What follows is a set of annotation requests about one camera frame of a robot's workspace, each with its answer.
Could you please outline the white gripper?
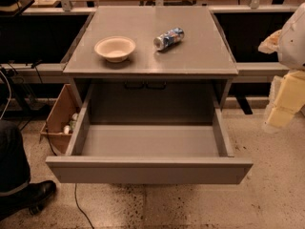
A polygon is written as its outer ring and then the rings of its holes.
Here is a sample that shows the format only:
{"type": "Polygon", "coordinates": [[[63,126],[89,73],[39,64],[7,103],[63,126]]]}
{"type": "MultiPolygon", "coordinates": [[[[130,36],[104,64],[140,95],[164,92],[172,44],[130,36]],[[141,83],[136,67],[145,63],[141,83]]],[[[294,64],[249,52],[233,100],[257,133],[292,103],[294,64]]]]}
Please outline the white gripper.
{"type": "Polygon", "coordinates": [[[264,114],[262,128],[274,134],[286,128],[305,105],[305,72],[290,71],[284,76],[275,76],[270,89],[270,104],[264,114]]]}

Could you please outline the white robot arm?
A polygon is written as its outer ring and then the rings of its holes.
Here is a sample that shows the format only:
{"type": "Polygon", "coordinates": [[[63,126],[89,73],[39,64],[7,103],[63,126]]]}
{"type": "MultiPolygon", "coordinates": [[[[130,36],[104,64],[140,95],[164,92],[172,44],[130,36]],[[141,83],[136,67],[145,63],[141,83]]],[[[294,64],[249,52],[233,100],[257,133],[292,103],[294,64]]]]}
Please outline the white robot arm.
{"type": "Polygon", "coordinates": [[[305,106],[305,4],[301,4],[281,30],[268,36],[258,50],[277,53],[278,62],[290,70],[275,76],[265,111],[263,129],[276,133],[305,106]]]}

